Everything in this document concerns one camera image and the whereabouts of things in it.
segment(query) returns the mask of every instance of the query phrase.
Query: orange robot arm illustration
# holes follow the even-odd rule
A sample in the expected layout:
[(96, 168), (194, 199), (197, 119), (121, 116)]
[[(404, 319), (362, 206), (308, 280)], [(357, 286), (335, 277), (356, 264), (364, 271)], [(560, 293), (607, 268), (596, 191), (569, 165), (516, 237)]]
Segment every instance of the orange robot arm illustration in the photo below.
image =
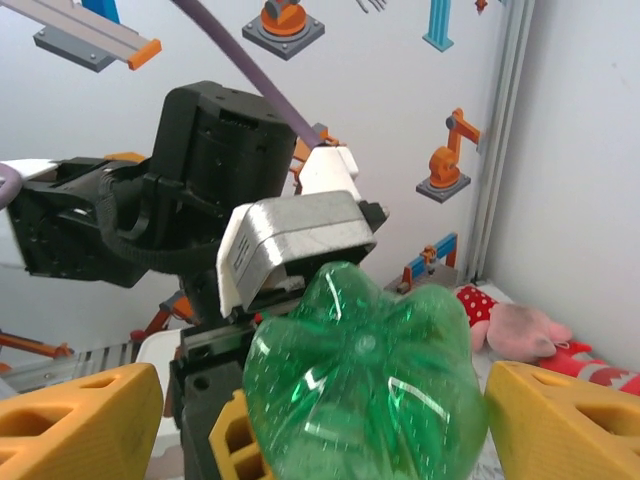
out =
[(267, 0), (260, 15), (242, 28), (242, 36), (289, 60), (324, 35), (324, 31), (324, 24), (309, 15), (300, 0)]
[(478, 15), (484, 12), (484, 9), (487, 8), (487, 0), (476, 0), (475, 6), (476, 10), (478, 10)]
[(429, 162), (429, 170), (431, 171), (429, 180), (431, 185), (436, 188), (449, 188), (460, 178), (458, 161), (460, 160), (462, 137), (469, 139), (476, 145), (480, 141), (480, 130), (464, 119), (460, 108), (454, 110), (453, 114), (447, 118), (447, 128), (449, 129), (447, 146), (438, 148)]

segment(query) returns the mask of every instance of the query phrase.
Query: gray metal plate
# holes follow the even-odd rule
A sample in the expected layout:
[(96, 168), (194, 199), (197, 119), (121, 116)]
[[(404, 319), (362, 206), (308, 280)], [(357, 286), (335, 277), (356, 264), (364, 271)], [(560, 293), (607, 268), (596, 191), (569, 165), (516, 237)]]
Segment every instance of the gray metal plate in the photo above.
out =
[(449, 188), (435, 188), (431, 186), (429, 179), (423, 180), (416, 185), (416, 192), (435, 200), (438, 203), (444, 203), (453, 197), (456, 193), (463, 190), (471, 183), (471, 178), (464, 174), (460, 174), (458, 181)]
[(324, 35), (324, 31), (323, 23), (307, 15), (307, 25), (300, 33), (278, 37), (262, 27), (258, 16), (242, 28), (242, 36), (283, 60), (289, 60)]
[(94, 72), (104, 70), (115, 61), (104, 50), (56, 28), (45, 27), (33, 39), (38, 47)]

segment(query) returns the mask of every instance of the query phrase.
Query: yellow plastic block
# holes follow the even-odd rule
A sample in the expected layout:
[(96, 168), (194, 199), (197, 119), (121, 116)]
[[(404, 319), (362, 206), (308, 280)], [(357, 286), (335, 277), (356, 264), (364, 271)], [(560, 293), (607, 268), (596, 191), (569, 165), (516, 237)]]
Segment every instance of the yellow plastic block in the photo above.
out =
[(145, 160), (145, 157), (135, 152), (122, 152), (122, 153), (112, 153), (111, 155), (106, 155), (104, 159), (105, 160), (122, 160), (126, 162), (140, 163), (143, 160)]
[(508, 480), (640, 480), (640, 397), (516, 362), (485, 395)]
[(0, 402), (2, 480), (141, 480), (162, 415), (155, 368), (132, 364)]
[(209, 435), (222, 480), (273, 480), (249, 422), (244, 392), (233, 393)]

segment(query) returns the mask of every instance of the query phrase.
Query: stuffed toy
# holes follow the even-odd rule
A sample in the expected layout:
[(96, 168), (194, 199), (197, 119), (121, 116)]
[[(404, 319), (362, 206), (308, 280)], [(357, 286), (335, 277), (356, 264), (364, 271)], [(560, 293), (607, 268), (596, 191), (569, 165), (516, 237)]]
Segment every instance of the stuffed toy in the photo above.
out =
[(534, 363), (551, 357), (556, 345), (573, 336), (564, 325), (553, 322), (535, 308), (498, 303), (473, 285), (456, 293), (471, 326), (471, 346), (478, 352), (486, 343), (506, 360)]

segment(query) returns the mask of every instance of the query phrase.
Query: red polka dot fabric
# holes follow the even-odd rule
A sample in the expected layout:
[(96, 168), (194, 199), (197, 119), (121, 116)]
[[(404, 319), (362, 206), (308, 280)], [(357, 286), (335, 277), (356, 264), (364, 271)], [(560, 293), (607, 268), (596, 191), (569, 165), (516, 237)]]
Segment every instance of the red polka dot fabric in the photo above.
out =
[(491, 317), (491, 308), (498, 303), (486, 293), (477, 289), (473, 285), (467, 285), (458, 290), (456, 294), (458, 300), (464, 305), (464, 309), (469, 317), (469, 325), (474, 326), (483, 320)]

